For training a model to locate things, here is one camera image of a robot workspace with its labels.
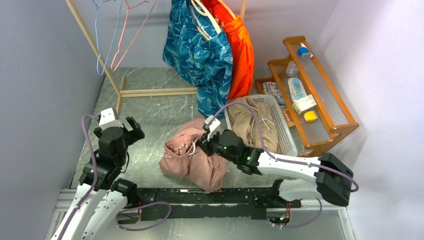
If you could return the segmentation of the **pink shorts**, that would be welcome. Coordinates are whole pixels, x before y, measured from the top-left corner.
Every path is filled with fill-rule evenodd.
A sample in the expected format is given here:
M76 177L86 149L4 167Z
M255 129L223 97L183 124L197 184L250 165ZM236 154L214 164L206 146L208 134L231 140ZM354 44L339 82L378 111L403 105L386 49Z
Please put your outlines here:
M188 121L164 143L159 167L163 174L185 177L210 193L223 187L228 165L223 157L216 154L208 156L196 145L206 132L203 129L204 121L202 117Z

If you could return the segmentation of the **wooden hanger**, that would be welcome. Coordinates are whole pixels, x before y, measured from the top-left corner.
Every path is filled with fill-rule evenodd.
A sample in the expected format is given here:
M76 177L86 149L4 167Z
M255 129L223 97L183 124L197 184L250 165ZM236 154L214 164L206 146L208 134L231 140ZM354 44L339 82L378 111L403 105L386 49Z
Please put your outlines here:
M207 8L204 6L203 2L201 0L190 0L191 6L199 13L199 15L207 17L213 26L214 30L217 34L220 34L222 32L221 27L217 23L216 19L212 16L212 14L207 10ZM203 36L203 38L206 41L209 41L212 36L208 34L206 30L204 30L204 27L199 22L199 19L194 14L194 20L196 22L196 28L199 31L199 33Z
M223 0L218 0L222 6L227 10L227 12L232 16L233 19L236 18L236 15L234 14L234 12L230 9L230 7L223 1Z

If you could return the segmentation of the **blue white tube pack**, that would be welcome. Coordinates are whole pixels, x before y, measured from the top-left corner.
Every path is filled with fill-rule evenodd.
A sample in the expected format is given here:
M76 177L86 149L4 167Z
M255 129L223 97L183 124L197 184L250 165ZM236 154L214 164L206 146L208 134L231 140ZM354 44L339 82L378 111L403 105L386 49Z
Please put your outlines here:
M308 96L302 82L296 77L291 77L287 80L289 93L293 102L298 101Z

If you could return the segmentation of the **small card pack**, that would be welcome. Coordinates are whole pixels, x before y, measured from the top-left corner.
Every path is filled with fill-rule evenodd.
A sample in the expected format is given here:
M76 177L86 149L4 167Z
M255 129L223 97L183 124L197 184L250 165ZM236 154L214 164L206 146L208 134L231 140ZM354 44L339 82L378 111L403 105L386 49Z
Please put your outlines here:
M261 84L264 94L278 96L281 91L276 82L266 81Z

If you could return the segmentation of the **beige shorts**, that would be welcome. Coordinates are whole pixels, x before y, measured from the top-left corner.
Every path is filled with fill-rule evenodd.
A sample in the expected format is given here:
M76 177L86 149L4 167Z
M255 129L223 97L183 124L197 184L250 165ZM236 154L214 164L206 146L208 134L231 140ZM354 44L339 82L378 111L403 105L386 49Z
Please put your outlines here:
M271 108L264 102L256 102L250 96L238 97L236 104L226 110L232 131L242 138L248 147L277 153L278 130Z

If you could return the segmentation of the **wooden tiered shelf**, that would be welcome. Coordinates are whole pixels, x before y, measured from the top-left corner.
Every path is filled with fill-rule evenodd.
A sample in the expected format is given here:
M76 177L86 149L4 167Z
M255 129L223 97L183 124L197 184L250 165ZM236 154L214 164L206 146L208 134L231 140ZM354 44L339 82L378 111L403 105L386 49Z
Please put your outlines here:
M270 77L255 80L261 94L285 102L283 115L300 138L300 156L328 152L359 127L305 36L283 40L285 58L268 61Z

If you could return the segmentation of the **white box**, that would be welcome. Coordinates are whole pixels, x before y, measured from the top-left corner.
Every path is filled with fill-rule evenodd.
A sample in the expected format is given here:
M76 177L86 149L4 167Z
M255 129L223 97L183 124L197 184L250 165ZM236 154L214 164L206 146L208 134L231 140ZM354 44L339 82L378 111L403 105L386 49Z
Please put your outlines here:
M317 103L311 94L292 103L292 107L298 115L313 109L316 105Z

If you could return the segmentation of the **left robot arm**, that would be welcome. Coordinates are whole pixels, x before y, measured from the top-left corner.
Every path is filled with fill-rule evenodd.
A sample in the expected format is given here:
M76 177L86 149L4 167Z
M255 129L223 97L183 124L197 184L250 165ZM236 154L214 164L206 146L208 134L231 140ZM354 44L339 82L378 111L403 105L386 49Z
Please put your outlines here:
M118 176L129 163L128 148L144 139L141 126L132 116L126 117L128 130L114 115L98 116L94 130L98 149L92 150L89 162L79 178L72 203L51 237L53 240L94 240L124 207L140 204L137 184Z

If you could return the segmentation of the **blue patterned shorts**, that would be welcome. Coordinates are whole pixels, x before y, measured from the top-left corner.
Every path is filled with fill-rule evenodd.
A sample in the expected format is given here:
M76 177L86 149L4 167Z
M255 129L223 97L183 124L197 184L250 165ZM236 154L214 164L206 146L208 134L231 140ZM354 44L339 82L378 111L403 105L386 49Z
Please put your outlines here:
M194 19L212 36L205 40ZM231 87L233 54L224 30L217 34L210 20L192 7L190 0L173 0L162 53L163 61L197 88L197 109L205 117L218 114Z

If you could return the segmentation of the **pink hanger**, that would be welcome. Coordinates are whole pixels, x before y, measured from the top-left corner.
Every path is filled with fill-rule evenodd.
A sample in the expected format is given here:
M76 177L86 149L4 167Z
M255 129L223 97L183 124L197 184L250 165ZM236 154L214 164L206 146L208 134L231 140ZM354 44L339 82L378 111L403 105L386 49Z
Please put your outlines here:
M117 40L116 51L110 63L115 72L124 62L157 5L157 0L124 0L125 15Z

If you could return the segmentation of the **blue wire hanger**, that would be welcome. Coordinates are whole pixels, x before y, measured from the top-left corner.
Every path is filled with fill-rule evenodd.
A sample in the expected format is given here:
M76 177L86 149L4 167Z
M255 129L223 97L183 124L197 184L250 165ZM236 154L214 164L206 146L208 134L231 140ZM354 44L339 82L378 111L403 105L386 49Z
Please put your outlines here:
M107 64L112 61L112 50L116 42L124 2L122 0L93 0L95 9L94 38L99 54L96 60L98 75L106 72Z

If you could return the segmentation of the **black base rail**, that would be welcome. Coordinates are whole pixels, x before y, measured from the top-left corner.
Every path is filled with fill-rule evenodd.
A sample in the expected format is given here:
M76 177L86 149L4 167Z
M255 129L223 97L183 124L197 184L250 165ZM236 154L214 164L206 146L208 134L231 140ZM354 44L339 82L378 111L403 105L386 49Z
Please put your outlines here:
M290 209L296 211L341 210L340 206L315 198L294 200L279 199L270 187L223 188L212 193L197 188L139 188L138 200L128 207L145 206L142 221L159 220L170 213L170 219L250 218L265 220L268 215Z

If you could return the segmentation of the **clear small bottle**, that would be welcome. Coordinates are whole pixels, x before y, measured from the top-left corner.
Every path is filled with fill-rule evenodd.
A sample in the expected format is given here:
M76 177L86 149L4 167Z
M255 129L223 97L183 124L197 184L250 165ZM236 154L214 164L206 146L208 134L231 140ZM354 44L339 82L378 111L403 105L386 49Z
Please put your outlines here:
M296 77L298 75L299 69L293 60L288 63L285 73L291 78Z

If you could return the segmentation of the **blue white eraser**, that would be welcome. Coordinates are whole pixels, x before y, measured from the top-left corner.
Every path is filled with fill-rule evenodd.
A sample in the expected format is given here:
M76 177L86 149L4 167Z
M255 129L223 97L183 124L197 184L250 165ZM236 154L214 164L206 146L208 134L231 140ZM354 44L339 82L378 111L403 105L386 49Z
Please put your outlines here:
M300 42L300 47L297 49L297 54L299 57L309 57L310 59L315 57L303 42Z

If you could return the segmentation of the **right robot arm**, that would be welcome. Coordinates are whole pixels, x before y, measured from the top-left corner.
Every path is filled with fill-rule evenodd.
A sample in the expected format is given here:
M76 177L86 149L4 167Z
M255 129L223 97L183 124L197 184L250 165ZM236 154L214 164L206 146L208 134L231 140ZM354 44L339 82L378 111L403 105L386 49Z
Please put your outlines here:
M300 199L322 199L332 205L346 207L355 185L353 171L332 153L318 157L296 157L271 153L246 146L231 130L212 135L204 133L196 146L207 156L218 156L236 165L247 175L277 175L270 202L282 207Z

